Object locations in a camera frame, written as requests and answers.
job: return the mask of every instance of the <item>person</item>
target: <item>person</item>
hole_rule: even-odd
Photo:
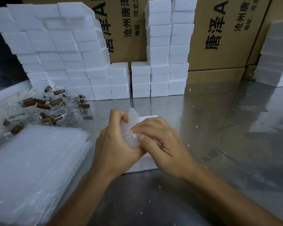
[[[146,152],[166,174],[194,187],[226,225],[282,226],[283,221],[252,202],[197,163],[175,129],[162,118],[147,118],[132,128],[140,146],[129,147],[122,138],[120,122],[128,122],[124,111],[113,109],[109,125],[96,141],[94,162],[77,189],[52,218],[52,226],[85,226],[109,184],[131,168]]]

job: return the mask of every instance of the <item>person's left hand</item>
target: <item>person's left hand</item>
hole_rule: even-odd
[[[106,176],[110,181],[129,170],[146,153],[142,148],[128,146],[121,133],[120,122],[128,122],[128,114],[112,109],[109,125],[104,128],[95,144],[91,170]]]

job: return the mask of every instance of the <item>bubble wrap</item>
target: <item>bubble wrap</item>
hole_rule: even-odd
[[[76,128],[31,125],[0,147],[0,223],[45,224],[92,146]]]
[[[128,123],[121,121],[120,124],[122,136],[126,144],[128,144],[132,148],[136,148],[139,146],[139,141],[137,139],[138,134],[133,133],[131,131],[131,128],[139,122],[139,114],[133,108],[130,108],[128,111],[128,116]]]

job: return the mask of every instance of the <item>hand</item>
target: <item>hand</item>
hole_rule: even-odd
[[[95,143],[91,171],[103,174],[110,181],[129,170],[145,154],[142,148],[133,149],[125,143],[121,120],[128,122],[128,114],[117,109],[111,110],[109,125],[100,132]]]
[[[147,118],[131,129],[140,133],[140,146],[152,156],[155,164],[166,174],[187,179],[198,163],[183,145],[175,129],[161,117]]]

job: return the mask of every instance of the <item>forearm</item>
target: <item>forearm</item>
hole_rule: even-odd
[[[198,190],[228,226],[283,225],[283,221],[227,185],[204,166],[191,171],[185,181]]]
[[[47,226],[85,226],[109,184],[109,179],[91,170]]]

